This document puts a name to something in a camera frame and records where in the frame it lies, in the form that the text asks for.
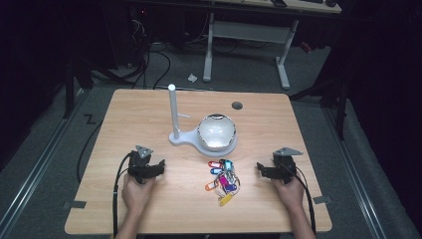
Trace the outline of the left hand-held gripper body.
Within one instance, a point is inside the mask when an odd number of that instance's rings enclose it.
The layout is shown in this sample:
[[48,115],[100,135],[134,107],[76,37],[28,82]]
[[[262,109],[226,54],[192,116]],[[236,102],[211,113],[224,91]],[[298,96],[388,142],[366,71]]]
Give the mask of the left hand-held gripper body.
[[130,153],[128,174],[132,176],[137,183],[144,184],[146,178],[144,173],[149,168],[149,163],[153,150],[137,144],[135,150]]

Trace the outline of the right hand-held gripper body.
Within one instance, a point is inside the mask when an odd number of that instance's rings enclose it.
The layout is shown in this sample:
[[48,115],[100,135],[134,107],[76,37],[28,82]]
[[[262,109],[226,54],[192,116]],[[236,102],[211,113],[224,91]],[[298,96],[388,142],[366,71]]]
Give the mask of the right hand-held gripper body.
[[302,155],[299,150],[289,147],[282,147],[273,152],[273,163],[275,166],[273,179],[281,179],[285,184],[292,181],[297,174],[297,166],[294,162],[294,155]]

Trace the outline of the person's right hand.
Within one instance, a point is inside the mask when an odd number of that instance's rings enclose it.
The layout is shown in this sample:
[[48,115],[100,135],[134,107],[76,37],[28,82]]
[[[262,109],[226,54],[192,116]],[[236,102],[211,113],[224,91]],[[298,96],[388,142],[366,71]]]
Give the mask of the person's right hand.
[[298,214],[304,210],[304,188],[296,178],[289,183],[284,183],[281,179],[272,179],[272,182],[290,213]]

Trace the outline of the person's left hand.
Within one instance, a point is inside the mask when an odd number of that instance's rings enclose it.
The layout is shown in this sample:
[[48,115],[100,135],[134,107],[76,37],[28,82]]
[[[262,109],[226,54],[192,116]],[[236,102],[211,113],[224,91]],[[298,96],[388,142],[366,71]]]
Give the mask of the person's left hand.
[[129,213],[142,213],[148,203],[154,182],[155,178],[150,178],[145,183],[139,184],[129,174],[124,177],[122,199]]

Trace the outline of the bunch of coloured key tags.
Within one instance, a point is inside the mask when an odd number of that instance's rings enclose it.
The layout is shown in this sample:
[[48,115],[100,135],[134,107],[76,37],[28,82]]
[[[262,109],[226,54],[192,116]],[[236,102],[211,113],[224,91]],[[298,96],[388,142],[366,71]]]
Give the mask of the bunch of coloured key tags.
[[204,188],[206,191],[214,191],[218,195],[220,206],[226,205],[241,188],[241,182],[235,172],[235,166],[230,159],[219,159],[218,161],[209,161],[210,173],[214,179],[207,183]]

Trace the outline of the white stand with hook pole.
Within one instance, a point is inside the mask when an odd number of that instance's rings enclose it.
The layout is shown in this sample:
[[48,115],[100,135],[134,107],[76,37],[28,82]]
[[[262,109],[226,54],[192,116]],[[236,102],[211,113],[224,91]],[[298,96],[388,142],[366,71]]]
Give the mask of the white stand with hook pole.
[[237,145],[237,129],[236,135],[232,144],[220,151],[211,151],[207,149],[200,141],[197,128],[199,124],[191,131],[182,131],[179,128],[178,119],[180,114],[177,109],[177,97],[176,97],[176,87],[173,84],[170,84],[168,87],[169,92],[169,101],[170,101],[170,111],[171,111],[171,120],[172,120],[172,129],[173,132],[169,135],[169,141],[173,145],[189,144],[195,147],[199,152],[210,157],[222,157],[231,153]]

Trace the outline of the white glossy bowl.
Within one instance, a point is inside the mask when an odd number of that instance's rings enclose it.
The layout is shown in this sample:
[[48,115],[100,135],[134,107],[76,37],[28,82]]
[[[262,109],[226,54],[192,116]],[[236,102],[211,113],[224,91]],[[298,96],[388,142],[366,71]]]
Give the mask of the white glossy bowl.
[[227,116],[209,115],[197,128],[201,143],[211,151],[220,151],[229,147],[236,135],[236,126]]

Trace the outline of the black metal stand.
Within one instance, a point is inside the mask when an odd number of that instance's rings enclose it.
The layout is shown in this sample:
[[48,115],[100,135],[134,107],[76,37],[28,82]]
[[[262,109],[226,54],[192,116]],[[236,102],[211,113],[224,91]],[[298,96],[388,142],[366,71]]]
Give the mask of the black metal stand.
[[70,53],[65,70],[66,104],[64,118],[68,119],[75,107],[75,82],[78,82],[79,86],[84,90],[90,90],[94,82],[89,67],[81,56],[75,52]]
[[297,101],[306,96],[320,96],[319,105],[322,108],[336,108],[334,117],[334,131],[344,140],[344,119],[346,116],[346,98],[348,77],[343,77],[343,63],[328,57],[316,77],[316,82],[309,88],[290,96],[291,101]]

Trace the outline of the white-legged background desk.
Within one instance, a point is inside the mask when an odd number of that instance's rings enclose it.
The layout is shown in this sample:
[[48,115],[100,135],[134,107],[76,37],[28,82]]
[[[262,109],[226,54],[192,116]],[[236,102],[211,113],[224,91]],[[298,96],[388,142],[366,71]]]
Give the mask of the white-legged background desk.
[[[218,3],[229,6],[264,7],[269,10],[289,10],[294,13],[336,14],[342,12],[336,0],[210,0],[216,7]],[[213,41],[215,38],[276,43],[284,46],[281,55],[275,59],[280,82],[284,90],[290,88],[285,68],[285,60],[292,45],[300,20],[294,18],[288,26],[264,23],[241,23],[239,20],[215,20],[214,14],[208,15],[207,52],[205,56],[203,81],[212,79]]]

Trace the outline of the metal floor rail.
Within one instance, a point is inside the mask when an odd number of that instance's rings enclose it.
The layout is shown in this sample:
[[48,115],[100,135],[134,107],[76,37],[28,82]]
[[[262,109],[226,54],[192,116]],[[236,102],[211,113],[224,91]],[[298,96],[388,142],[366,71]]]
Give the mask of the metal floor rail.
[[67,113],[65,91],[60,91],[53,104],[35,121],[6,168],[0,172],[0,239],[8,238],[50,165],[76,110],[89,93],[89,90],[77,90],[74,94],[75,105]]
[[360,211],[372,235],[372,238],[387,239],[385,231],[379,221],[378,215],[373,206],[372,200],[370,199],[361,181],[358,171],[352,161],[352,157],[349,153],[347,145],[345,141],[340,138],[338,132],[336,131],[334,113],[332,112],[332,110],[323,110],[322,112],[327,120],[330,131],[333,134],[336,144],[341,153],[341,158],[349,183],[359,205]]

